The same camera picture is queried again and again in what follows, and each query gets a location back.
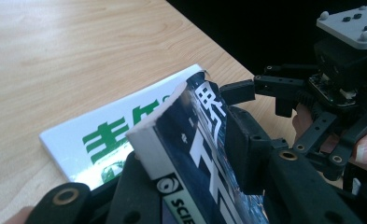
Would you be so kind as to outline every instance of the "book spine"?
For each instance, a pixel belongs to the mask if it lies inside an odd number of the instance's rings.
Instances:
[[[152,129],[127,135],[148,176],[155,183],[171,214],[181,224],[205,223],[162,142]]]

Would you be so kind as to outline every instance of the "white book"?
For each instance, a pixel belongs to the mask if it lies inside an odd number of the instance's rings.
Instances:
[[[125,133],[162,105],[179,83],[201,70],[194,64],[141,91],[49,128],[39,135],[40,141],[68,181],[95,189],[121,173],[133,150]]]
[[[227,106],[205,77],[182,82],[126,136],[178,223],[267,223],[225,160]]]

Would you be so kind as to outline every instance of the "human hand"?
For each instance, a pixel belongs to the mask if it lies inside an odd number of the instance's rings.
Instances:
[[[295,141],[311,126],[313,120],[311,113],[305,105],[298,104],[296,107],[297,115],[293,118],[293,127],[296,131]],[[337,145],[339,137],[335,134],[330,135],[329,138],[320,147],[321,151],[331,152]],[[354,146],[353,161],[361,164],[367,164],[367,135],[362,137]]]
[[[33,206],[23,207],[17,214],[9,218],[5,224],[24,224],[33,209]]]

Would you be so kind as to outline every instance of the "wood grain surface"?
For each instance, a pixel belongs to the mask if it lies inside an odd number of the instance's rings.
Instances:
[[[220,86],[252,78],[163,0],[0,1],[0,223],[66,181],[41,132],[194,63]],[[292,143],[274,99],[242,106]]]

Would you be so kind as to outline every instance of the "circular logo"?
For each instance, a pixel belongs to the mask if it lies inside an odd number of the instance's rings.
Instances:
[[[157,183],[157,189],[161,193],[172,193],[179,187],[179,181],[176,178],[165,177]]]

